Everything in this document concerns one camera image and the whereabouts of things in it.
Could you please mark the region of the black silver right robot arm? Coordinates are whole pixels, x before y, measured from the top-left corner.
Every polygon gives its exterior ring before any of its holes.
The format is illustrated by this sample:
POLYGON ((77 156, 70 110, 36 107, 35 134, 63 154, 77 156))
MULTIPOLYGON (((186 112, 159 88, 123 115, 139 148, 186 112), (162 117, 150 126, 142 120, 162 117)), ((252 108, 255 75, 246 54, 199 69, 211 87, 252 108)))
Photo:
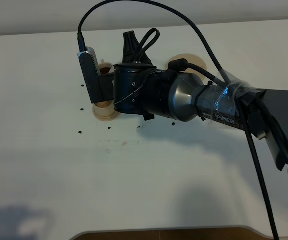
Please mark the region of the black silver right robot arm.
POLYGON ((123 35, 123 60, 114 67, 114 108, 117 112, 155 116, 181 122, 195 118, 211 120, 231 128, 248 127, 258 139, 266 139, 278 170, 288 166, 288 90, 249 87, 228 72, 228 82, 204 71, 203 83, 195 73, 199 67, 186 59, 173 60, 168 69, 152 65, 146 50, 159 38, 151 29, 138 41, 133 31, 123 35))

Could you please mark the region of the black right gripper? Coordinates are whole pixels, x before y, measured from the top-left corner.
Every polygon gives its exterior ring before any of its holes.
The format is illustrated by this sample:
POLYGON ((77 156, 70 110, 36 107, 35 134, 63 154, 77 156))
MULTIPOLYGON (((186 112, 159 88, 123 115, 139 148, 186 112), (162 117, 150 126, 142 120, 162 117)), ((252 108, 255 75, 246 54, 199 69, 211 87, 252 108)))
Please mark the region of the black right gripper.
POLYGON ((114 65, 114 109, 122 114, 172 118, 169 107, 171 87, 177 77, 174 70, 160 70, 152 64, 146 51, 160 37, 150 30, 139 42, 134 31, 123 33, 122 63, 114 65))

